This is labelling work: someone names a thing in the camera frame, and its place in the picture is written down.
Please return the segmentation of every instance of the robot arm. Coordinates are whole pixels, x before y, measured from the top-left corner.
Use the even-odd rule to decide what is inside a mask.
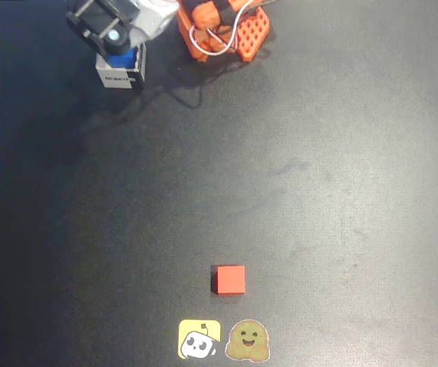
[[[107,58],[159,36],[179,7],[176,0],[68,0],[66,18],[91,48]]]

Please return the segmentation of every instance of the yellow sticker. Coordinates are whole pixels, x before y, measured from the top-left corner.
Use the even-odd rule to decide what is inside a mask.
[[[178,331],[178,355],[203,359],[217,354],[221,326],[215,320],[183,320]]]
[[[232,328],[225,355],[235,361],[265,362],[270,359],[269,342],[268,331],[262,323],[243,320]]]

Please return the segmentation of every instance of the hugging face sticker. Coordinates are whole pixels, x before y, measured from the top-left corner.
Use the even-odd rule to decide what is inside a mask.
[[[261,323],[243,320],[232,328],[225,355],[235,361],[265,362],[270,358],[269,341],[268,331]]]

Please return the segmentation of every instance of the tabletop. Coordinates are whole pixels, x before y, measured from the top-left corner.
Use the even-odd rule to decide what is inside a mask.
[[[61,2],[0,2],[0,365],[438,366],[438,0],[266,10],[252,63],[173,23],[128,91]]]

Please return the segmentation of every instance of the red block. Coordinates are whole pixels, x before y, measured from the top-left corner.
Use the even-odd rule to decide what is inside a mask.
[[[246,276],[244,265],[227,265],[217,268],[218,294],[246,293]]]

